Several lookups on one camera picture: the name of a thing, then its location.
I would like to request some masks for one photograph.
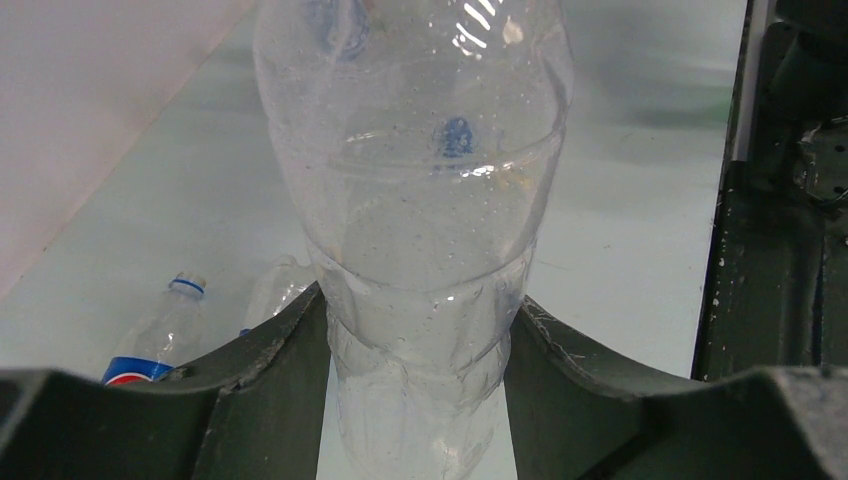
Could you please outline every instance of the bottle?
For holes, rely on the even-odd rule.
[[[275,266],[262,275],[253,287],[244,316],[244,327],[239,336],[276,317],[314,282],[312,269],[301,266],[291,255],[277,259]]]
[[[199,357],[205,327],[200,300],[205,288],[206,280],[200,276],[180,272],[118,344],[102,383],[154,381]]]
[[[467,478],[488,447],[572,98],[560,3],[262,5],[259,90],[369,480]]]

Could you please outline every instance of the pepsi label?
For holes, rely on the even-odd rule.
[[[164,363],[135,357],[115,357],[103,374],[104,385],[123,385],[132,382],[152,382],[173,367]]]

